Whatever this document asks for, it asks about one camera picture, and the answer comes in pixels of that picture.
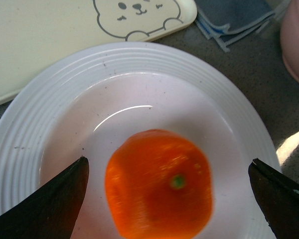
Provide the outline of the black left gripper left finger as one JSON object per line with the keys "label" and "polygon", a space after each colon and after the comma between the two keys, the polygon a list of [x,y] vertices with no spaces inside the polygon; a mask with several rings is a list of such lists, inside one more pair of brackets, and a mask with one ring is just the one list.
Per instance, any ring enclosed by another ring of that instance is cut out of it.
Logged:
{"label": "black left gripper left finger", "polygon": [[0,239],[69,239],[88,178],[89,161],[82,156],[0,216]]}

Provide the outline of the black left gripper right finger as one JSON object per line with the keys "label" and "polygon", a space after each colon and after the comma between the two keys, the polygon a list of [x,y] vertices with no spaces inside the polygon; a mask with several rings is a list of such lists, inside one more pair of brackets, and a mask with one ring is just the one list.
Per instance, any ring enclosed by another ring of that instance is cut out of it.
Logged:
{"label": "black left gripper right finger", "polygon": [[299,184],[259,159],[248,168],[257,204],[278,239],[299,239]]}

